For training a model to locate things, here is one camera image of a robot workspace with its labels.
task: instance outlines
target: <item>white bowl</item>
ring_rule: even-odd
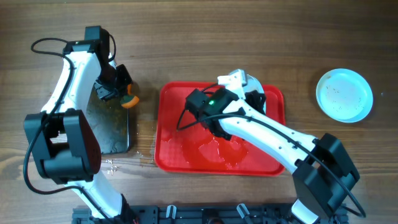
[[[329,117],[344,123],[364,119],[372,109],[373,94],[367,81],[345,68],[324,74],[317,85],[317,101]]]

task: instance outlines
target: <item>table top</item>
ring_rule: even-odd
[[[47,102],[62,70],[62,60],[32,53],[31,43],[43,37],[81,40],[84,28],[94,25],[114,36],[116,61],[138,84],[136,143],[127,154],[103,157],[121,166],[113,175],[107,174],[109,164],[102,165],[131,205],[294,201],[288,172],[269,178],[171,174],[154,163],[162,86],[214,82],[242,68],[283,92],[287,126],[343,141],[361,174],[353,193],[368,213],[365,220],[350,216],[350,223],[396,223],[397,11],[396,1],[0,0],[1,223],[70,223],[72,209],[84,205],[73,192],[43,196],[28,190],[22,125]],[[63,45],[37,47],[60,52]],[[333,68],[352,69],[369,82],[374,106],[365,120],[339,123],[318,107],[317,81]],[[32,158],[29,175],[39,189],[59,187],[39,177]]]

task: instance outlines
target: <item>white plate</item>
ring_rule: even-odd
[[[324,74],[317,85],[317,101],[329,117],[353,123],[369,114],[373,105],[372,89],[358,73],[338,68]]]

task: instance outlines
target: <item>wood grain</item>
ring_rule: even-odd
[[[243,68],[285,96],[287,125],[340,138],[361,180],[353,192],[368,213],[352,223],[398,220],[398,3],[395,1],[0,1],[0,223],[70,223],[83,205],[73,192],[41,196],[22,180],[26,114],[37,113],[59,78],[62,61],[30,51],[42,37],[81,40],[86,26],[113,34],[116,60],[139,85],[137,139],[112,184],[133,205],[293,202],[287,172],[274,178],[169,174],[153,161],[157,104],[173,80],[213,82]],[[62,45],[46,43],[45,50]],[[343,124],[322,113],[319,78],[350,68],[370,83],[371,114]],[[108,169],[103,164],[104,172]],[[30,163],[40,189],[54,189]]]

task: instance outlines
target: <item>red tray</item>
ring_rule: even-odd
[[[230,141],[217,138],[197,124],[176,132],[178,118],[184,109],[185,97],[195,88],[211,83],[170,82],[160,92],[159,114],[155,144],[155,161],[169,172],[206,174],[276,176],[284,166],[256,146],[233,136]],[[284,97],[272,85],[263,85],[266,93],[266,115],[285,124]],[[189,112],[181,126],[195,121]]]

